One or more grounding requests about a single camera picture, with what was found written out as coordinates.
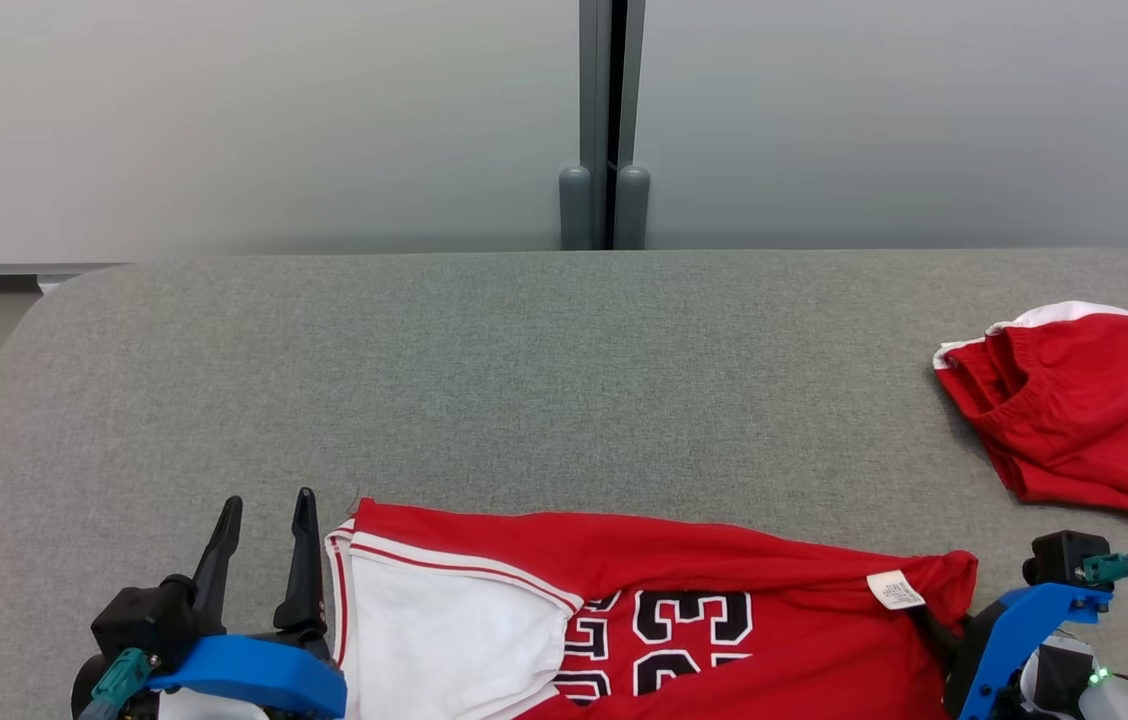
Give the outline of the blue banded left gripper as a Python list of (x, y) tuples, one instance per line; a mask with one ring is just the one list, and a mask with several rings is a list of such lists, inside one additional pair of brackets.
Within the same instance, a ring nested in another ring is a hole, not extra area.
[(229, 564), (241, 529), (241, 497), (229, 497), (193, 576), (193, 611), (200, 638), (177, 670), (151, 675), (149, 691), (180, 688), (276, 708), (312, 719), (340, 719), (346, 710), (343, 673), (328, 656), (320, 519), (312, 488), (300, 488), (291, 516), (294, 546), (284, 600), (273, 611), (275, 643), (226, 634), (222, 624)]

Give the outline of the blue banded right gripper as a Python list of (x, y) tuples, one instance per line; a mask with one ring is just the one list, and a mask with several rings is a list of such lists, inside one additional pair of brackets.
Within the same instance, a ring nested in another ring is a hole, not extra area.
[(920, 641), (940, 666), (951, 666), (944, 708), (953, 719), (990, 719), (1010, 681), (1045, 639), (1066, 623), (1095, 624), (1113, 594), (1066, 583), (1038, 583), (1003, 594), (970, 621), (952, 624), (929, 606), (910, 609)]

